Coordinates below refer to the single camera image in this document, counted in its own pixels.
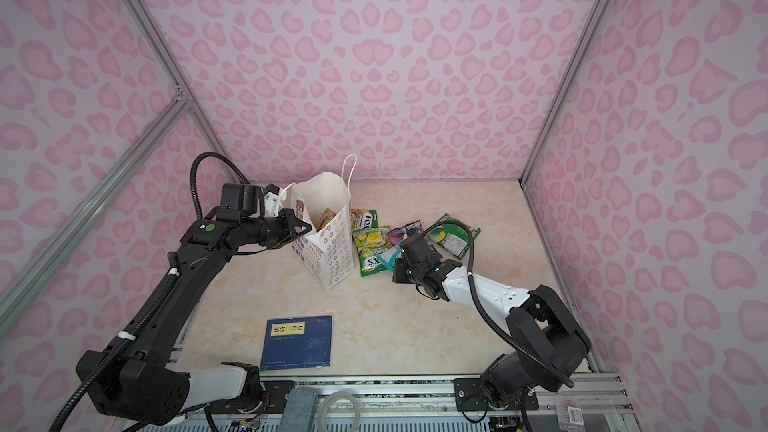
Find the green white snack packet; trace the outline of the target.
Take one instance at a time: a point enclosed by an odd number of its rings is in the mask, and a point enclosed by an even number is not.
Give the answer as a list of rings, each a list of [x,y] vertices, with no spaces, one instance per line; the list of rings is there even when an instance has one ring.
[[[444,214],[437,221],[434,228],[428,233],[429,239],[449,252],[453,256],[463,259],[469,252],[469,236],[476,239],[480,233],[480,228],[469,228],[471,234],[455,224],[456,219],[449,214]]]

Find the orange Fox's candy packet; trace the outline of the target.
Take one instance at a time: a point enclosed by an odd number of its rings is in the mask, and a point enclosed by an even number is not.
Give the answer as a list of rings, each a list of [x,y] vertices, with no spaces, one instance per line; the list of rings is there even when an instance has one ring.
[[[335,211],[330,208],[326,208],[320,216],[319,224],[316,226],[317,230],[320,231],[326,227],[335,218],[336,215],[337,213]]]

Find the white printed paper bag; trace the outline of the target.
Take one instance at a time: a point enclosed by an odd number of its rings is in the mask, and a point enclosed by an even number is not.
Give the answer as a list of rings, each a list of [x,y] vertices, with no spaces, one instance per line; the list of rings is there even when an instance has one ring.
[[[357,156],[350,154],[340,172],[322,172],[307,181],[291,183],[279,196],[284,209],[293,209],[297,217],[312,224],[312,231],[291,247],[325,290],[360,271],[350,220],[350,182],[357,161]],[[337,215],[318,231],[316,226],[326,208]]]

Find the teal white snack packet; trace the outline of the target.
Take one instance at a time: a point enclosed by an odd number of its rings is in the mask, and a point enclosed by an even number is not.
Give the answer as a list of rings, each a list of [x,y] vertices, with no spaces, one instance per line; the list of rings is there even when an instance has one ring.
[[[379,262],[389,271],[393,272],[395,262],[400,257],[402,249],[398,246],[391,246],[378,255]]]

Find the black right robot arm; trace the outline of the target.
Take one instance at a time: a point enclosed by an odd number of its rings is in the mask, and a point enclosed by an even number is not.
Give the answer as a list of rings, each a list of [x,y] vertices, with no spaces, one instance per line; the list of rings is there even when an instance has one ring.
[[[456,226],[467,234],[464,262],[442,258],[431,246],[438,228]],[[430,300],[475,309],[510,353],[496,358],[478,378],[471,401],[488,408],[522,411],[529,393],[541,388],[557,393],[572,388],[572,375],[592,350],[577,319],[551,287],[524,289],[505,285],[475,271],[476,246],[470,228],[445,219],[405,239],[394,261],[393,281],[412,284]]]

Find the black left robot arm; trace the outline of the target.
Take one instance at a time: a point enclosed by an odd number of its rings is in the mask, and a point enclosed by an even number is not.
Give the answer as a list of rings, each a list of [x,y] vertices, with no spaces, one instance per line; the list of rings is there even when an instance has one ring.
[[[190,192],[196,219],[168,253],[168,270],[131,321],[100,352],[89,350],[76,372],[80,386],[50,426],[64,428],[83,397],[97,411],[133,421],[134,429],[166,425],[188,412],[228,403],[250,412],[264,407],[259,369],[242,362],[224,362],[207,371],[178,372],[168,368],[171,352],[207,287],[236,256],[278,250],[307,234],[311,226],[283,206],[285,190],[274,184],[254,185],[242,172],[238,182],[222,187],[218,206],[203,212],[197,170],[207,153],[190,169]]]

